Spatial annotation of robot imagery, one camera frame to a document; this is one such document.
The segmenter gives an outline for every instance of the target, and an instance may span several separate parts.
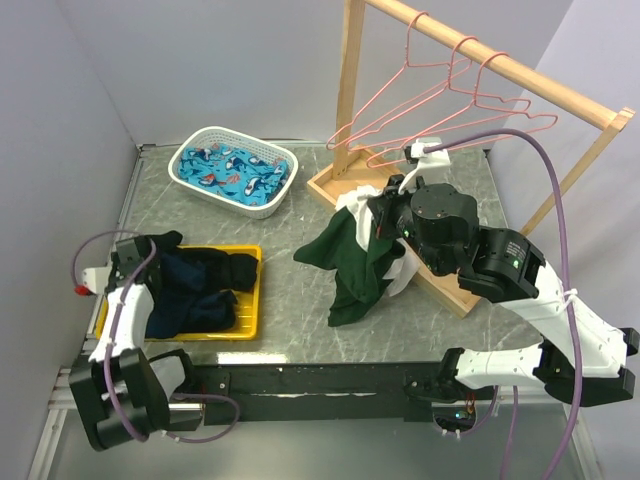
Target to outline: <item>gray table surface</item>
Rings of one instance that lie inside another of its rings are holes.
[[[500,350],[540,340],[535,329],[499,306],[481,300],[459,319],[414,284],[383,298],[359,323],[328,327],[334,273],[296,263],[292,256],[331,216],[307,193],[306,182],[331,162],[332,153],[320,146],[283,146],[298,157],[300,169],[280,208],[264,220],[231,214],[172,183],[167,165],[177,147],[143,149],[125,228],[146,233],[175,229],[191,244],[259,244],[264,255],[255,340],[148,343],[147,355],[184,348],[196,364],[437,361],[450,347]],[[452,152],[451,160],[444,180],[478,200],[483,224],[506,225],[482,151]]]

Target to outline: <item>yellow tray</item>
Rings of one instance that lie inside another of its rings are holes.
[[[260,300],[260,277],[262,274],[262,248],[259,245],[183,245],[180,248],[217,248],[229,254],[248,253],[258,260],[256,283],[252,292],[236,292],[236,324],[233,328],[217,333],[179,333],[173,338],[145,340],[150,342],[190,342],[203,340],[251,340],[258,334],[258,305]],[[100,314],[96,322],[96,337],[99,339],[107,320],[109,305],[106,299],[100,306]]]

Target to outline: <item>wooden base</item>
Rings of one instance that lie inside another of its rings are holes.
[[[368,149],[350,153],[348,169],[338,179],[333,179],[333,164],[329,165],[307,182],[309,193],[325,207],[333,210],[340,195],[360,185],[384,188],[390,175],[402,172],[392,165],[368,168],[366,161],[373,153]],[[460,318],[467,315],[480,299],[466,290],[461,290],[455,275],[436,277],[424,265],[413,277],[413,281]]]

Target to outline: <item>blue patterned fabric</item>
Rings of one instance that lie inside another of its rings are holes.
[[[209,148],[185,148],[178,174],[206,192],[255,207],[276,196],[288,170],[282,158],[266,162],[247,150],[214,143]]]

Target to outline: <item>plastic basket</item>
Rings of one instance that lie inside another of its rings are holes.
[[[182,156],[184,149],[188,147],[207,148],[214,143],[224,143],[232,148],[242,148],[265,161],[283,159],[289,166],[289,177],[287,178],[286,183],[275,198],[266,205],[249,207],[247,205],[234,202],[233,200],[214,195],[182,180],[178,174],[178,169],[180,168],[180,157]],[[289,187],[291,187],[293,179],[296,177],[297,173],[298,159],[290,151],[278,147],[277,145],[273,145],[272,143],[264,142],[260,139],[250,137],[249,135],[234,132],[233,130],[222,127],[207,127],[198,130],[180,146],[169,162],[169,176],[171,177],[171,180],[180,185],[186,192],[196,195],[197,197],[211,203],[215,203],[227,210],[257,219],[267,218],[276,211],[278,206],[282,203],[282,200],[284,200],[284,197],[287,194]]]
[[[233,328],[216,333],[180,333],[173,338],[156,340],[145,338],[147,342],[189,342],[203,340],[252,340],[258,334],[258,307],[260,302],[260,277],[262,276],[262,248],[258,245],[181,245],[180,248],[216,248],[229,254],[248,253],[258,260],[256,283],[251,292],[236,292],[236,324]],[[107,320],[108,304],[103,299],[96,321],[96,338],[102,336]]]

